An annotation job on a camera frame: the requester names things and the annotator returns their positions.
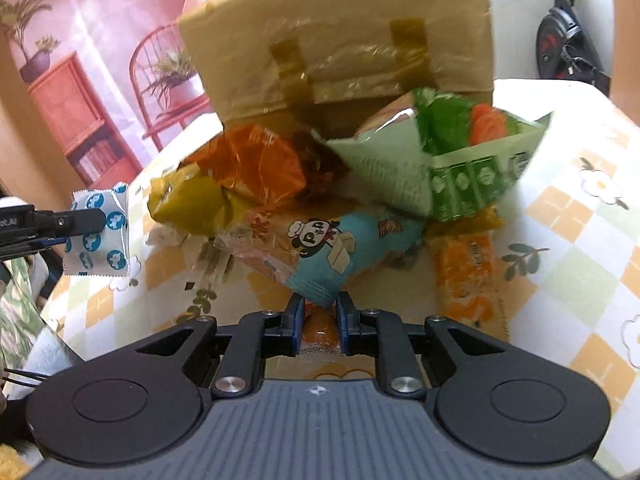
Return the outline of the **white blue bear snack packet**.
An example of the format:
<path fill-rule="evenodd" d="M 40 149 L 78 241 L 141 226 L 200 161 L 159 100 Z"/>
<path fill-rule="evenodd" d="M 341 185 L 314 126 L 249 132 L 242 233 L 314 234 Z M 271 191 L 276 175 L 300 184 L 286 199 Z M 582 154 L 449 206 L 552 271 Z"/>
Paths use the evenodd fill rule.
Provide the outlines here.
<path fill-rule="evenodd" d="M 128 185 L 73 194 L 72 213 L 84 224 L 66 238 L 63 268 L 67 275 L 120 278 L 129 271 Z"/>

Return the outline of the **blue panda snack packet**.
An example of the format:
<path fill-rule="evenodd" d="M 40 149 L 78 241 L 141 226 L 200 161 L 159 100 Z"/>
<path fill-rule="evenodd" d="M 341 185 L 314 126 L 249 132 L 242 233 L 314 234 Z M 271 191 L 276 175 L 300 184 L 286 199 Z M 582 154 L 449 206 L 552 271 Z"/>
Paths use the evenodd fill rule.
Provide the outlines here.
<path fill-rule="evenodd" d="M 380 206 L 250 210 L 215 244 L 242 263 L 320 307 L 344 285 L 419 244 L 424 223 Z"/>

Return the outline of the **yellow chip bag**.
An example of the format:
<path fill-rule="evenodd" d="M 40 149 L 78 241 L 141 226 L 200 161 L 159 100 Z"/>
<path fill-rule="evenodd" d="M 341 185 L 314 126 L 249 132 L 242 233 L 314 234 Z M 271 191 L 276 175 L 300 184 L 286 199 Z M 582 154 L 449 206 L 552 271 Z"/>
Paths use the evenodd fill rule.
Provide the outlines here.
<path fill-rule="evenodd" d="M 198 164 L 182 166 L 151 180 L 151 218 L 164 226 L 209 238 L 232 225 L 234 207 L 212 175 Z"/>

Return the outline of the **green vegetable chip bag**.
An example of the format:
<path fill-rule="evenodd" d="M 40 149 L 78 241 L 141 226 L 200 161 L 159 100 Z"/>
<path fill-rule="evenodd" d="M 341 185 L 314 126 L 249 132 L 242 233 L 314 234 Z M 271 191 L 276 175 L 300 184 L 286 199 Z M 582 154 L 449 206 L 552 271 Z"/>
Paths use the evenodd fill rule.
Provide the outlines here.
<path fill-rule="evenodd" d="M 346 166 L 343 196 L 449 222 L 475 216 L 520 180 L 550 120 L 525 120 L 422 88 L 379 110 L 351 136 L 316 133 L 314 140 Z"/>

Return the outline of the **orange snack bag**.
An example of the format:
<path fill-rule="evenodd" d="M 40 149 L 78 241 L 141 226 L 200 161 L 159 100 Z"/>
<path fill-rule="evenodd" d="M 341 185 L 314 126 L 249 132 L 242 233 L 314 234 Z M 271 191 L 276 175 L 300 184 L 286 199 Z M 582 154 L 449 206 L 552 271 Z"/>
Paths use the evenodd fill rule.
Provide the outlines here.
<path fill-rule="evenodd" d="M 223 188 L 263 205 L 292 200 L 307 187 L 294 146 L 258 125 L 226 129 L 182 162 L 197 164 Z"/>

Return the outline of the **orange long snack packet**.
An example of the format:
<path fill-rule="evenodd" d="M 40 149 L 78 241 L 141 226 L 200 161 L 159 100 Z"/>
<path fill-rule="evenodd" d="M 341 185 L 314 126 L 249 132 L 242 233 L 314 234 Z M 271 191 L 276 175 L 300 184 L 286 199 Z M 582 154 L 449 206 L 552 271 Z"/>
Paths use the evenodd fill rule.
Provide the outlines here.
<path fill-rule="evenodd" d="M 509 339 L 492 233 L 503 226 L 493 206 L 471 218 L 433 222 L 426 241 L 435 266 L 439 313 L 502 341 Z"/>

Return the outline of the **clear cracker packet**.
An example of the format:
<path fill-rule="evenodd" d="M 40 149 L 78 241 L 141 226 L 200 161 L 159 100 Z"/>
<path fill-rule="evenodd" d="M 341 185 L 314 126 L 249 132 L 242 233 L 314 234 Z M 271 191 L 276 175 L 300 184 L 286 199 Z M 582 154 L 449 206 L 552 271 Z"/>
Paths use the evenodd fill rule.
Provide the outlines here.
<path fill-rule="evenodd" d="M 246 272 L 232 255 L 219 249 L 212 238 L 189 235 L 170 226 L 154 224 L 145 240 L 143 263 L 146 288 L 176 282 L 179 290 L 216 292 L 242 280 Z"/>

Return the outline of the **pink printed backdrop curtain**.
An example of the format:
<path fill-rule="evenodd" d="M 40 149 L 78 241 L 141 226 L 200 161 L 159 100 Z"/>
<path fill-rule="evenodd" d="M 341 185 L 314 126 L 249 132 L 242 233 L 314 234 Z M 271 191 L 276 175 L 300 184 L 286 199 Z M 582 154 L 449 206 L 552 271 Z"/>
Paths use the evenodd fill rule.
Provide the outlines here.
<path fill-rule="evenodd" d="M 6 0 L 9 3 L 18 0 Z M 147 165 L 156 153 L 142 138 L 144 125 L 129 79 L 134 48 L 149 32 L 182 13 L 186 0 L 50 0 L 50 9 L 37 13 L 27 25 L 24 45 L 35 52 L 35 41 L 51 36 L 60 44 L 51 54 L 58 62 L 73 52 L 115 126 Z"/>

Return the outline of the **floral checkered tablecloth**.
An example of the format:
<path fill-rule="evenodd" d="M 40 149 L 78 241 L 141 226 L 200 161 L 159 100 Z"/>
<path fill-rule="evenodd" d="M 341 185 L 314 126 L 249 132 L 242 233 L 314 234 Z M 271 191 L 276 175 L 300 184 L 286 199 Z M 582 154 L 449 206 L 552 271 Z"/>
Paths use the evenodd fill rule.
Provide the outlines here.
<path fill-rule="evenodd" d="M 511 341 L 588 376 L 612 419 L 598 462 L 613 476 L 639 467 L 639 129 L 600 92 L 577 82 L 501 79 L 496 106 L 550 127 L 518 184 L 502 196 L 494 234 Z M 42 316 L 84 359 L 194 314 L 233 324 L 282 309 L 288 290 L 247 266 L 222 278 L 195 266 L 201 245 L 148 242 L 149 184 L 217 133 L 204 115 L 172 140 L 129 188 L 128 278 L 62 278 Z"/>

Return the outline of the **brown cardboard box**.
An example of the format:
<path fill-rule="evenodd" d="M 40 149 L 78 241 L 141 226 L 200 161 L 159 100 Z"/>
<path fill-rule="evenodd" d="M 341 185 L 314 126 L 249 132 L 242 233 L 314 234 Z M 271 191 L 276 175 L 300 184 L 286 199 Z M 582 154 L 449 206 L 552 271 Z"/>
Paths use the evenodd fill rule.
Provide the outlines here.
<path fill-rule="evenodd" d="M 207 0 L 179 32 L 224 122 L 341 129 L 432 87 L 489 100 L 489 0 Z"/>

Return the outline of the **black exercise bike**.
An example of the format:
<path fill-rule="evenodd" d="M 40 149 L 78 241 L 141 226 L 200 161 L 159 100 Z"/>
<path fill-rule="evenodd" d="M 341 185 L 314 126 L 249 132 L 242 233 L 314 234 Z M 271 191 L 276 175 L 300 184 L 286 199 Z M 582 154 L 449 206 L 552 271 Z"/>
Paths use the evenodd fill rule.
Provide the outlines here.
<path fill-rule="evenodd" d="M 537 29 L 538 77 L 580 81 L 608 96 L 611 78 L 574 12 L 575 0 L 553 0 Z"/>

